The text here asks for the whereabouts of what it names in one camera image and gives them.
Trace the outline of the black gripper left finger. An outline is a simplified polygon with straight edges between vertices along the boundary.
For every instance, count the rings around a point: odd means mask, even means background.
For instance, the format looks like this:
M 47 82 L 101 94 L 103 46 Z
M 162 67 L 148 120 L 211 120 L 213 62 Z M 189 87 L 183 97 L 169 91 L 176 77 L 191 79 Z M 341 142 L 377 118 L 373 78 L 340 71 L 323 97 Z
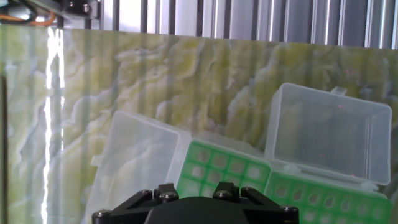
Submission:
M 91 215 L 92 224 L 144 224 L 158 205 L 179 199 L 174 184 L 161 184 L 154 190 L 140 190 L 114 209 L 101 209 Z

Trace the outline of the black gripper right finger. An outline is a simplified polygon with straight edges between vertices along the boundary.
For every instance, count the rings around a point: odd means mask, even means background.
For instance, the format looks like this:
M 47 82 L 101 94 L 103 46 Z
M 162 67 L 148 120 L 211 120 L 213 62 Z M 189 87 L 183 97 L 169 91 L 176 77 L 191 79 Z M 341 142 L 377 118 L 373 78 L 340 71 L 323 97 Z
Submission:
M 253 187 L 241 187 L 232 182 L 220 182 L 213 199 L 234 205 L 248 223 L 299 224 L 299 209 L 293 205 L 279 205 Z

